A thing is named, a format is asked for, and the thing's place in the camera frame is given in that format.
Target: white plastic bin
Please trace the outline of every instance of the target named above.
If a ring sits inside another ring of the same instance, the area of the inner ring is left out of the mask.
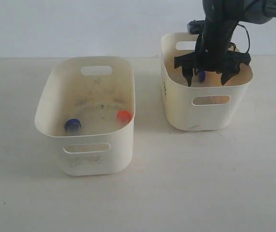
[[[174,57],[193,52],[178,50],[179,42],[196,42],[197,35],[172,33],[161,39],[162,96],[169,123],[183,131],[212,131],[228,126],[242,100],[253,73],[250,66],[241,64],[241,71],[224,86],[220,74],[206,72],[200,83],[193,76],[191,87],[182,75],[182,68],[174,68]]]
[[[117,120],[120,110],[130,113],[128,123]],[[131,64],[119,57],[80,57],[67,59],[51,71],[35,125],[54,147],[65,173],[112,174],[132,159],[134,116]],[[82,124],[78,135],[65,130],[71,118]]]

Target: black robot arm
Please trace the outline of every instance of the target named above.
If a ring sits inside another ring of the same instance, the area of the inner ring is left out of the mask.
[[[276,17],[276,0],[203,0],[204,21],[189,23],[189,32],[198,34],[195,51],[174,58],[174,68],[182,67],[188,86],[199,70],[221,73],[224,85],[239,74],[240,64],[249,65],[249,48],[245,53],[229,50],[239,22],[264,24]]]

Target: white wall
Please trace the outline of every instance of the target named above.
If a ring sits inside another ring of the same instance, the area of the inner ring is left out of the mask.
[[[202,0],[0,0],[0,57],[151,57],[194,19]],[[276,19],[247,28],[252,55],[276,54]],[[233,41],[246,50],[242,28]]]

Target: basket handle hole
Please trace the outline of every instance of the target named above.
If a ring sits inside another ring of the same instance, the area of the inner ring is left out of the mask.
[[[111,75],[111,66],[85,66],[81,68],[81,74],[84,76]]]
[[[179,41],[176,43],[175,48],[177,50],[195,50],[195,41]]]
[[[222,105],[230,101],[229,95],[204,96],[192,100],[193,105]]]
[[[64,146],[64,151],[68,154],[104,152],[110,149],[110,144],[77,144]]]

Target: white table surface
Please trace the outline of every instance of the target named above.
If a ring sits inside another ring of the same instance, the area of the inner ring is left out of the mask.
[[[159,59],[130,59],[132,162],[87,177],[60,171],[34,126],[61,61],[0,59],[0,232],[276,232],[276,57],[253,57],[227,128],[196,133],[166,121]]]

